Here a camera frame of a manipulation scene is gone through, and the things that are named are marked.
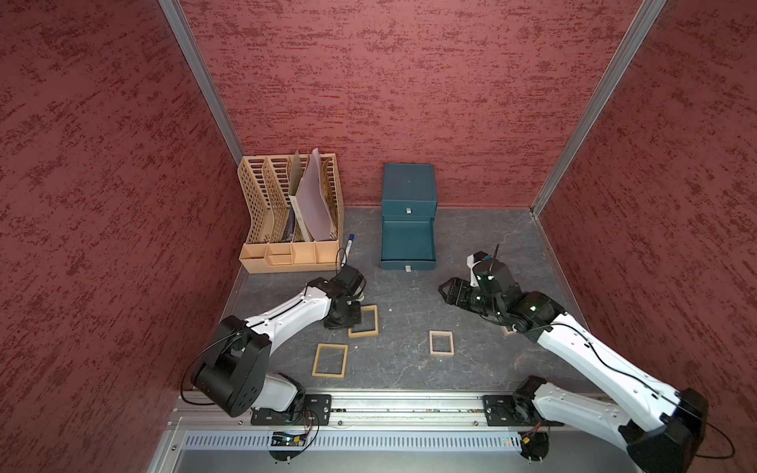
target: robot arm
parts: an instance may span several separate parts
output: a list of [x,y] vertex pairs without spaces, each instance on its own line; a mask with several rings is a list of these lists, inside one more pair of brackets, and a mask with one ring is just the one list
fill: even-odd
[[439,292],[448,304],[519,332],[560,356],[616,403],[570,393],[530,377],[513,396],[524,422],[563,422],[626,450],[648,473],[683,472],[704,438],[707,400],[677,391],[597,340],[557,302],[523,293],[503,263],[478,252],[468,258],[471,283],[452,278]]
[[297,412],[304,389],[284,375],[266,374],[270,354],[309,324],[323,320],[326,328],[360,323],[365,279],[355,268],[342,266],[331,280],[317,278],[283,304],[240,320],[220,322],[213,341],[192,371],[192,384],[231,417],[251,407]]

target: metal panel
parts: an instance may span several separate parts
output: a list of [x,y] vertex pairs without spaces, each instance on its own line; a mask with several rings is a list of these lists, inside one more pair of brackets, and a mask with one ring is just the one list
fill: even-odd
[[234,161],[239,164],[241,157],[244,154],[239,141],[239,137],[234,130],[234,125],[226,113],[226,109],[221,101],[221,96],[218,94],[213,78],[210,76],[210,71],[207,70],[205,61],[200,54],[200,48],[195,42],[195,37],[192,35],[192,31],[189,29],[189,23],[184,16],[184,11],[178,0],[158,0],[160,6],[163,8],[163,12],[168,19],[168,24],[173,30],[176,41],[179,42],[184,57],[189,63],[189,68],[192,69],[192,73],[195,75],[202,95],[204,95],[207,101],[207,106],[210,108],[210,112],[213,113],[213,117],[218,123],[218,128],[221,130],[223,138],[226,140],[226,144],[229,146],[229,150],[232,152]]
[[591,130],[597,117],[602,112],[610,95],[612,95],[612,91],[615,90],[621,77],[623,77],[623,73],[625,73],[625,70],[634,58],[636,51],[641,46],[641,42],[650,31],[657,15],[665,5],[665,1],[644,0],[639,7],[639,11],[631,21],[631,25],[628,27],[628,31],[625,33],[620,46],[618,46],[618,50],[615,51],[615,55],[607,66],[607,70],[605,70],[599,85],[594,90],[594,94],[591,96],[584,114],[581,115],[581,119],[578,121],[573,134],[565,144],[555,162],[555,166],[552,168],[544,185],[542,185],[534,204],[531,206],[531,212],[535,216],[539,216],[541,211],[544,210],[544,206],[547,205],[547,201],[557,188],[562,175],[565,174],[573,157],[581,147],[581,143],[586,139],[586,135],[588,135],[589,130]]

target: blue marker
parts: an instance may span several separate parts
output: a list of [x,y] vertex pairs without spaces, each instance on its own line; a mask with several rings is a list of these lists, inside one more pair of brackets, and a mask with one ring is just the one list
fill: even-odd
[[355,234],[350,233],[350,239],[347,240],[347,247],[344,249],[344,258],[341,260],[341,265],[344,266],[347,263],[347,257],[350,256],[350,248],[352,248],[352,241],[355,239]]

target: wire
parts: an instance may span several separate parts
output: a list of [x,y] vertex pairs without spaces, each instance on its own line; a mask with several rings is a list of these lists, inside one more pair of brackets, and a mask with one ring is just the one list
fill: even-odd
[[727,460],[729,458],[733,458],[736,455],[736,447],[734,446],[734,443],[731,442],[731,439],[728,438],[728,436],[725,434],[725,432],[723,432],[719,428],[715,427],[714,425],[710,424],[709,422],[707,422],[707,427],[712,427],[716,432],[718,432],[720,435],[723,436],[723,438],[728,442],[728,446],[731,447],[731,453],[729,453],[727,455],[714,455],[714,456],[711,456],[711,455],[696,455],[695,454],[694,456],[699,457],[699,458],[706,458],[706,459],[710,459],[710,460]]
[[530,431],[528,431],[525,434],[521,435],[521,439],[524,439],[524,438],[528,437],[531,434],[536,434],[537,432],[539,432],[539,427],[541,427],[541,421],[539,421],[536,424],[536,427],[532,428]]
[[220,338],[220,339],[214,341],[212,344],[210,344],[207,347],[205,347],[205,349],[202,350],[199,355],[195,356],[195,359],[193,359],[192,362],[189,363],[189,366],[187,366],[187,369],[184,371],[184,375],[182,376],[181,380],[179,380],[179,395],[181,396],[182,401],[184,401],[187,404],[192,404],[193,406],[213,406],[213,405],[215,405],[215,403],[193,403],[192,401],[187,401],[187,398],[184,397],[184,380],[186,380],[187,374],[189,374],[189,370],[192,369],[192,366],[195,365],[195,362],[197,362],[197,360],[200,359],[200,356],[203,356],[206,351],[208,351],[210,348],[215,347],[216,345],[218,345],[222,341],[228,340],[231,337],[233,337],[234,335],[241,334],[242,331],[244,331],[246,328],[247,328],[247,326],[243,325],[239,330],[234,331],[234,332],[228,334],[224,338]]
[[654,387],[649,386],[642,379],[637,378],[636,376],[634,376],[634,375],[632,375],[630,373],[623,372],[623,371],[621,371],[619,369],[613,368],[612,366],[610,366],[607,363],[605,363],[605,360],[602,359],[602,357],[597,353],[597,350],[594,348],[594,344],[591,343],[591,341],[588,339],[588,337],[586,337],[586,335],[582,334],[579,330],[577,330],[576,327],[573,327],[572,325],[564,324],[564,323],[561,323],[561,322],[556,322],[556,323],[551,323],[551,324],[547,324],[547,325],[542,325],[540,327],[530,328],[529,330],[523,331],[521,333],[526,333],[527,331],[538,330],[540,328],[545,328],[545,327],[552,327],[552,326],[555,326],[555,325],[562,325],[563,327],[568,327],[572,331],[574,331],[575,333],[579,334],[584,339],[584,341],[586,341],[586,346],[588,346],[589,348],[591,348],[591,351],[594,352],[594,356],[596,356],[597,359],[600,361],[600,363],[602,363],[607,369],[610,369],[610,370],[612,370],[612,371],[614,371],[616,373],[628,376],[629,378],[633,378],[636,381],[639,381],[645,388],[647,388],[650,391],[652,391],[655,395],[660,396],[662,399],[668,401],[670,404],[672,404],[673,406],[675,406],[677,409],[680,409],[680,410],[684,411],[688,415],[691,415],[692,417],[694,417],[695,419],[698,419],[701,422],[704,422],[705,424],[707,424],[708,427],[712,427],[715,431],[717,431],[720,435],[723,436],[723,438],[728,442],[728,446],[731,448],[731,453],[729,453],[728,455],[709,456],[709,455],[696,455],[695,454],[694,456],[699,457],[699,458],[704,458],[704,459],[711,459],[711,460],[727,460],[727,459],[733,458],[736,455],[736,447],[734,446],[734,443],[731,441],[731,439],[725,434],[725,432],[723,432],[719,428],[715,427],[714,425],[710,424],[705,419],[702,419],[698,415],[694,414],[690,410],[686,409],[681,404],[673,402],[670,399],[668,399],[667,397],[663,396],[660,393],[660,391],[656,390]]
[[344,253],[344,255],[347,256],[347,249],[345,247],[339,247],[339,249],[336,250],[336,268],[334,268],[334,277],[337,277],[341,272],[341,269],[344,268],[344,265],[341,264],[341,260],[339,259],[340,253]]
[[318,427],[316,428],[316,434],[313,435],[313,439],[310,441],[308,445],[306,445],[302,450],[300,450],[298,455],[300,455],[301,453],[304,453],[305,450],[307,450],[308,448],[310,448],[311,445],[313,445],[313,442],[315,442],[316,439],[318,438],[318,432],[321,431],[321,419],[319,419],[317,415],[313,414],[313,412],[310,409],[305,409],[305,410],[307,410],[310,413],[310,415],[308,416],[310,417],[310,430],[313,430],[313,419],[315,419],[316,422],[318,423]]

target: teal box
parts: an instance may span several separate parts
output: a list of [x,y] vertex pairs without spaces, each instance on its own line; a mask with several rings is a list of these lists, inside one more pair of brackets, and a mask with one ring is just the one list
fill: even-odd
[[437,196],[431,164],[386,163],[382,190],[382,269],[434,269]]
[[436,178],[431,164],[384,164],[382,215],[428,219],[436,215],[437,201]]
[[434,219],[392,220],[382,217],[382,269],[434,269]]

